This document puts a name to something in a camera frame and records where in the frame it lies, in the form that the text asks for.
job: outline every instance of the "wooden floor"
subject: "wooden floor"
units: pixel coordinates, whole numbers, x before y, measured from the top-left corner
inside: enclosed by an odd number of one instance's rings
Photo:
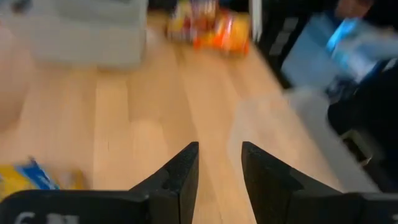
[[[255,49],[246,58],[196,52],[170,44],[150,26],[146,59],[137,70],[37,66],[21,120],[0,134],[0,163],[34,156],[54,169],[82,169],[94,189],[129,189],[199,141],[193,222],[255,223],[238,184],[239,163],[231,162],[227,150],[237,105],[281,91]],[[290,121],[288,133],[301,134],[294,139],[286,135],[286,123],[275,122],[275,146],[314,149],[298,120]],[[285,151],[289,164],[300,163],[301,153],[289,155]],[[333,176],[321,159],[317,164],[307,166],[309,173]],[[338,180],[330,179],[338,187]]]

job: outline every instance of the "snack bag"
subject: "snack bag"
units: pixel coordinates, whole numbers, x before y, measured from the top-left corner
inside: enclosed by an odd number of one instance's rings
[[[64,172],[57,179],[31,159],[26,164],[0,166],[0,201],[21,190],[85,190],[86,182],[80,170]]]
[[[242,14],[222,12],[216,19],[213,32],[198,36],[194,47],[211,47],[226,53],[247,54],[249,52],[249,18]]]
[[[193,26],[198,32],[214,29],[218,11],[217,0],[191,0]]]
[[[182,1],[170,17],[166,26],[166,36],[172,40],[191,42],[196,34],[192,26],[192,7],[190,2]]]
[[[34,160],[19,166],[0,166],[0,200],[30,189],[58,190],[60,187]]]

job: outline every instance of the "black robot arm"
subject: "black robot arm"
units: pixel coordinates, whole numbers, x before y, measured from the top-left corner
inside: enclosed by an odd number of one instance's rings
[[[28,190],[0,203],[2,224],[189,224],[198,187],[198,143],[128,191]]]
[[[398,195],[342,194],[250,142],[244,181],[258,224],[396,224]]]

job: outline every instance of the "white box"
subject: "white box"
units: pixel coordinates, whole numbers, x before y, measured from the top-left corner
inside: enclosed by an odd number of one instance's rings
[[[39,59],[107,67],[142,60],[147,0],[36,0],[23,14],[10,3],[1,3],[0,21]]]

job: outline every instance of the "orange snack bag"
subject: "orange snack bag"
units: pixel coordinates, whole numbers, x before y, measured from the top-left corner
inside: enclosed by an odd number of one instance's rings
[[[246,15],[222,12],[213,32],[194,39],[194,47],[211,47],[227,53],[249,52],[249,18]]]

